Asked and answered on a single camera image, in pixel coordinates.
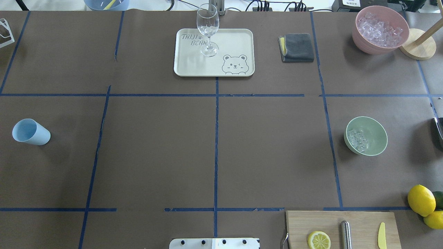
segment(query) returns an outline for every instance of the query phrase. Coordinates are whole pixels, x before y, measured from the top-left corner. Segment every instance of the overturned cup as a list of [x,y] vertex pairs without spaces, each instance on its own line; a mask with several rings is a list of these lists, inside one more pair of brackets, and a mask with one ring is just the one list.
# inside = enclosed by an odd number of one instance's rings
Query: overturned cup
[[17,142],[44,145],[51,138],[51,133],[31,118],[20,120],[12,129],[12,137]]

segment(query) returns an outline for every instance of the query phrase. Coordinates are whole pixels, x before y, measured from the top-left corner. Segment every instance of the clear glass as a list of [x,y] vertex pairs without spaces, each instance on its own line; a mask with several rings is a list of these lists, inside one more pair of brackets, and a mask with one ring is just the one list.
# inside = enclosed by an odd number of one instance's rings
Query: clear glass
[[209,41],[202,45],[201,52],[204,56],[212,57],[218,53],[218,46],[211,42],[219,27],[217,8],[212,4],[202,4],[197,10],[197,28]]

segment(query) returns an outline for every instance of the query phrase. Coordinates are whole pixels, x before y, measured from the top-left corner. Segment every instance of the pink bowl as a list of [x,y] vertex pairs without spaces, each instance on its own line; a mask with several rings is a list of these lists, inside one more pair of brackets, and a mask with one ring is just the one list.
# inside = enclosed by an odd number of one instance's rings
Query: pink bowl
[[[375,14],[378,16],[379,19],[382,21],[388,21],[389,25],[393,28],[400,27],[403,29],[403,32],[401,33],[402,42],[398,44],[396,47],[380,47],[375,44],[372,44],[370,41],[366,40],[357,28],[357,21],[360,20],[362,17],[366,15],[366,13],[371,12],[372,14]],[[389,53],[406,42],[406,40],[409,37],[409,26],[406,20],[395,10],[390,9],[388,7],[384,6],[369,6],[364,9],[362,9],[355,18],[354,27],[352,29],[352,40],[354,40],[355,45],[363,52],[368,54],[386,54]]]

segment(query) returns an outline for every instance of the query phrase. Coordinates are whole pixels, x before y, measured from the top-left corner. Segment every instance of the gray cloth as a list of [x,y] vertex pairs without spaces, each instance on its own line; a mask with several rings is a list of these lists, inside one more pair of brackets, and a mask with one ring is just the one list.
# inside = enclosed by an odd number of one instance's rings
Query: gray cloth
[[286,53],[282,49],[279,36],[281,60],[283,62],[313,62],[314,50],[310,34],[287,34],[284,36]]

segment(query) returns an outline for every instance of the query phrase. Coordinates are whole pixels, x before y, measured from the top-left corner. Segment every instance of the white plastic object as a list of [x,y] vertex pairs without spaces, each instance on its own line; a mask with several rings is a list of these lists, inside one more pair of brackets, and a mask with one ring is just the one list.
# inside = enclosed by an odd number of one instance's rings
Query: white plastic object
[[219,29],[211,36],[211,42],[218,45],[218,53],[213,57],[200,52],[207,41],[196,28],[177,32],[174,72],[178,76],[247,77],[254,73],[254,38],[249,29]]
[[51,133],[31,118],[20,120],[12,129],[12,137],[17,142],[44,145],[51,138]]
[[2,47],[4,47],[4,46],[7,46],[7,45],[9,45],[9,44],[14,43],[15,40],[14,40],[14,36],[12,35],[11,28],[9,27],[8,21],[7,21],[5,18],[2,18],[2,19],[0,19],[0,24],[1,24],[1,25],[2,25],[2,26],[8,31],[8,35],[2,35],[2,34],[0,33],[0,36],[1,36],[3,39],[11,38],[10,40],[7,40],[7,41],[2,42],[2,43],[1,43],[1,39],[0,39],[0,48],[2,48]]
[[257,238],[187,238],[173,239],[169,249],[260,249]]

